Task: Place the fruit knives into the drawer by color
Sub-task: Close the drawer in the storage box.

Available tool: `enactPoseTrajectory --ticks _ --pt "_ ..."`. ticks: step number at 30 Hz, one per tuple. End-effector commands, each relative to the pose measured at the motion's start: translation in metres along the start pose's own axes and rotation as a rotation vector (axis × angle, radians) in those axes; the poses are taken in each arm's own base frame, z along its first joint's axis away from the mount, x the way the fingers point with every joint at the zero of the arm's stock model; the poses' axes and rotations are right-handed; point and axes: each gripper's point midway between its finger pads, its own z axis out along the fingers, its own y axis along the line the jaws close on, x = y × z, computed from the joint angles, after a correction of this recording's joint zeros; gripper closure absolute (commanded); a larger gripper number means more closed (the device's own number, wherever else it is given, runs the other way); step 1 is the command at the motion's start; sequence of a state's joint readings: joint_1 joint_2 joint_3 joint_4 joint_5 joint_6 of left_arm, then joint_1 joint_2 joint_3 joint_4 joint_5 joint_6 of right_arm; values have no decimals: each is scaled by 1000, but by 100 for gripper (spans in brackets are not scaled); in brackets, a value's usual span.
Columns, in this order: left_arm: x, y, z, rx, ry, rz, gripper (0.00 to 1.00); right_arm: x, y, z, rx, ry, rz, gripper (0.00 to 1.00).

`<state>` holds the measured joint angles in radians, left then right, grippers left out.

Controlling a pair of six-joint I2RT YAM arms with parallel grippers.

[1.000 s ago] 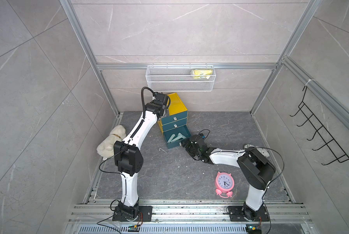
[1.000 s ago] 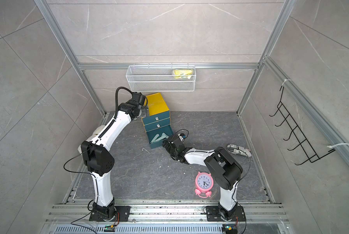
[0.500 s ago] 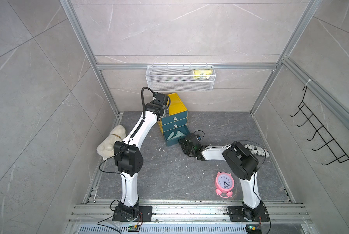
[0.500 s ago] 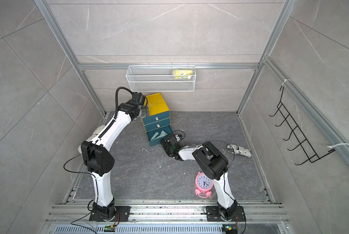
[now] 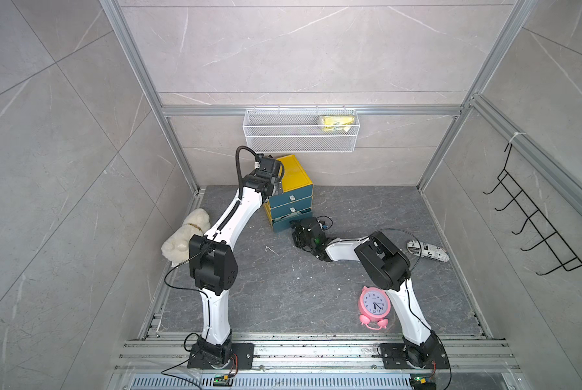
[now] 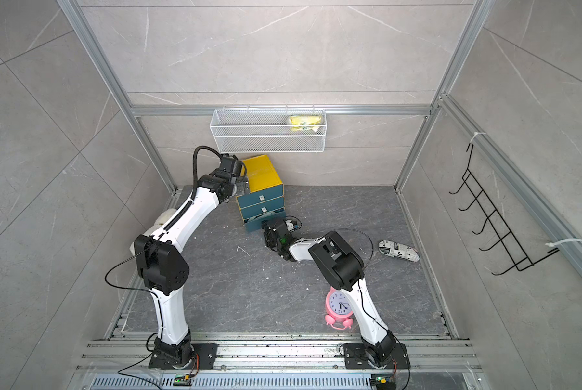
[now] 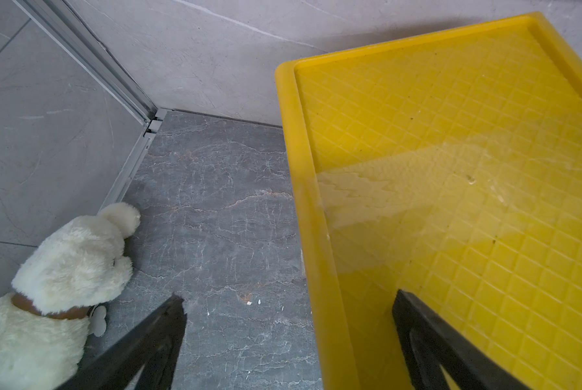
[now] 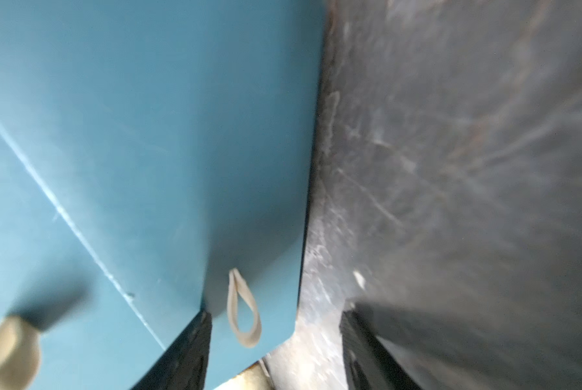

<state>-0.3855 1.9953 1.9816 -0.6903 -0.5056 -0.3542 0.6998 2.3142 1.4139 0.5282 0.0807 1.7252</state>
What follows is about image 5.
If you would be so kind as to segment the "yellow teal drawer cabinet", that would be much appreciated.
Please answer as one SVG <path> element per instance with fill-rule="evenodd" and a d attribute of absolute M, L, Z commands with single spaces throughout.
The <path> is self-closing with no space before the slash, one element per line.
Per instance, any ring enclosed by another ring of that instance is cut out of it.
<path fill-rule="evenodd" d="M 279 158 L 284 166 L 282 193 L 263 205 L 274 233 L 291 228 L 292 222 L 313 216 L 314 184 L 293 154 Z"/>

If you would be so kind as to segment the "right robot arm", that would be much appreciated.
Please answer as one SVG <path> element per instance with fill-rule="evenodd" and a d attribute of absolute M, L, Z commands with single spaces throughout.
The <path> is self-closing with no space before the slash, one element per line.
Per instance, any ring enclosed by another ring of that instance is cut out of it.
<path fill-rule="evenodd" d="M 436 367 L 447 359 L 440 338 L 422 314 L 409 259 L 383 232 L 357 239 L 331 238 L 314 217 L 291 226 L 295 247 L 325 262 L 353 261 L 363 266 L 374 285 L 362 289 L 359 319 L 370 330 L 378 331 L 388 326 L 388 313 L 393 310 L 401 325 L 403 353 L 411 367 Z"/>

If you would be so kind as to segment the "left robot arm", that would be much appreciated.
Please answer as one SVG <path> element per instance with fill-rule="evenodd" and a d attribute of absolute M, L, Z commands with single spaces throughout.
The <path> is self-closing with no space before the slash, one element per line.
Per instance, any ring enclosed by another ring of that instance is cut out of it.
<path fill-rule="evenodd" d="M 281 162 L 247 146 L 235 153 L 238 190 L 211 228 L 189 241 L 189 274 L 201 294 L 203 328 L 193 356 L 224 367 L 232 358 L 229 290 L 238 276 L 233 250 L 253 214 L 269 200 L 284 176 Z"/>

